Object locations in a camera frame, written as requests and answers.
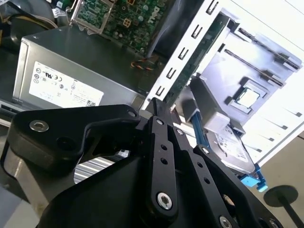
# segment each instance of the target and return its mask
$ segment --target hard drive label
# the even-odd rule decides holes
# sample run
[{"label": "hard drive label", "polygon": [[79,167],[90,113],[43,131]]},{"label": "hard drive label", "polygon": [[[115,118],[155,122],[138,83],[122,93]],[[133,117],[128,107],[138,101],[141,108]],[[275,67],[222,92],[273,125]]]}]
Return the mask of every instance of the hard drive label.
[{"label": "hard drive label", "polygon": [[99,106],[104,95],[39,62],[34,65],[29,94],[63,108]]},{"label": "hard drive label", "polygon": [[248,162],[245,150],[241,142],[232,132],[231,128],[226,126],[220,134],[215,134],[219,147],[227,154],[243,161]]}]

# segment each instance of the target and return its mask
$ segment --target dell logo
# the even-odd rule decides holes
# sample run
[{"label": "dell logo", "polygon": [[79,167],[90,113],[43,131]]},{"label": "dell logo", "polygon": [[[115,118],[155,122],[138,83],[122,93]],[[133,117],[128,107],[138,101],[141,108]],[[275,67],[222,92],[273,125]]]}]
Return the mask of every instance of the dell logo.
[{"label": "dell logo", "polygon": [[155,21],[155,18],[157,17],[158,12],[160,11],[160,8],[158,8],[157,6],[155,6],[154,11],[152,13],[152,15],[150,16],[148,23],[153,24]]}]

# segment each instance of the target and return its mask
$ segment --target slot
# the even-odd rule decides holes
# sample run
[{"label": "slot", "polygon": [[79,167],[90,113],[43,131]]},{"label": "slot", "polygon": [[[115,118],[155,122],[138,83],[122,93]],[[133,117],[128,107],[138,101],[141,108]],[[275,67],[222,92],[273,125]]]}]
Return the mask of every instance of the slot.
[{"label": "slot", "polygon": [[17,111],[16,109],[10,108],[10,107],[8,107],[8,106],[6,106],[6,105],[3,105],[3,104],[1,105],[1,109],[5,110],[5,111],[7,111],[7,112],[13,113],[13,114],[18,114],[18,113],[20,113],[20,112]]},{"label": "slot", "polygon": [[173,70],[173,68],[170,69],[169,73],[167,74],[167,78],[171,79],[173,75],[175,74],[176,70]]},{"label": "slot", "polygon": [[203,30],[203,27],[200,27],[200,25],[197,25],[197,27],[195,28],[194,32],[192,33],[191,37],[196,39],[200,32]]},{"label": "slot", "polygon": [[162,88],[162,86],[160,86],[156,92],[156,95],[161,96],[164,90],[165,90],[165,88]]},{"label": "slot", "polygon": [[215,1],[213,0],[211,2],[211,4],[209,5],[206,13],[209,14],[209,15],[211,15],[213,13],[213,11],[215,10],[215,8],[218,6],[218,3],[219,3],[218,1],[215,3]]},{"label": "slot", "polygon": [[188,52],[189,52],[189,49],[186,50],[186,48],[184,47],[179,55],[179,59],[183,60]]}]

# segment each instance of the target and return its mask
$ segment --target mounting hole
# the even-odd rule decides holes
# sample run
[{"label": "mounting hole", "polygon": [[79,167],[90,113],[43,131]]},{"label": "mounting hole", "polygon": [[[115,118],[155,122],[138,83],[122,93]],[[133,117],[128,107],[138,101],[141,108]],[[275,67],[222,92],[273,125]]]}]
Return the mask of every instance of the mounting hole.
[{"label": "mounting hole", "polygon": [[166,159],[164,159],[164,158],[161,158],[161,162],[162,162],[164,165],[168,165],[167,160],[166,160]]},{"label": "mounting hole", "polygon": [[156,119],[156,122],[160,125],[163,125],[163,121],[161,121],[160,119]]},{"label": "mounting hole", "polygon": [[207,184],[210,184],[210,181],[209,181],[209,179],[208,178],[204,178],[204,181],[207,183]]},{"label": "mounting hole", "polygon": [[168,148],[165,145],[161,145],[161,148],[166,151]]},{"label": "mounting hole", "polygon": [[128,111],[128,114],[129,114],[130,116],[132,116],[132,117],[135,117],[135,116],[136,116],[136,114],[135,114],[134,112],[132,112],[132,111]]},{"label": "mounting hole", "polygon": [[60,137],[57,139],[57,146],[64,151],[72,151],[76,148],[76,143],[68,137]]}]

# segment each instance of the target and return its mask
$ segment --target metal rod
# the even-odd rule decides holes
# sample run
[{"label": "metal rod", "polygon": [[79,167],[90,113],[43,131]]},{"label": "metal rod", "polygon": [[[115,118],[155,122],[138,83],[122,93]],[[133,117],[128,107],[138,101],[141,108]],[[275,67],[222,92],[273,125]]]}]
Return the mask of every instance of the metal rod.
[{"label": "metal rod", "polygon": [[304,228],[304,223],[302,222],[302,220],[300,219],[300,217],[297,215],[297,213],[295,212],[295,210],[288,203],[288,201],[286,200],[286,198],[284,196],[279,196],[278,199],[281,202],[281,204],[283,205],[283,207],[285,208],[285,210],[288,213],[288,215],[290,216],[290,218],[295,223],[296,227],[298,227],[298,228]]},{"label": "metal rod", "polygon": [[280,58],[281,60],[285,61],[286,63],[288,63],[289,65],[291,65],[293,68],[295,69],[299,69],[300,66],[296,65],[295,63],[293,63],[292,61],[290,61],[289,59],[285,58],[284,56],[280,55],[279,53],[276,53],[274,50],[272,50],[271,48],[269,48],[268,46],[266,46],[265,44],[263,44],[261,41],[257,40],[253,35],[251,35],[250,33],[246,32],[244,29],[239,28],[238,31],[240,33],[242,33],[244,36],[248,37],[249,39],[251,39],[253,42],[255,42],[256,44],[258,44],[259,46],[261,46],[262,48],[266,49],[267,51],[269,51],[271,54],[273,54],[274,56]]},{"label": "metal rod", "polygon": [[255,71],[259,72],[262,76],[268,78],[269,80],[273,81],[274,83],[276,83],[278,86],[280,87],[283,87],[284,84],[282,82],[280,82],[279,80],[275,79],[275,78],[272,78],[270,77],[269,75],[265,74],[263,71],[261,71],[260,69],[256,68],[254,65],[250,64],[249,62],[243,60],[241,57],[239,57],[238,55],[234,54],[232,51],[229,51],[228,49],[225,50],[225,52],[238,59],[239,61],[241,61],[242,63],[246,64],[247,66],[249,66],[250,68],[254,69]]}]

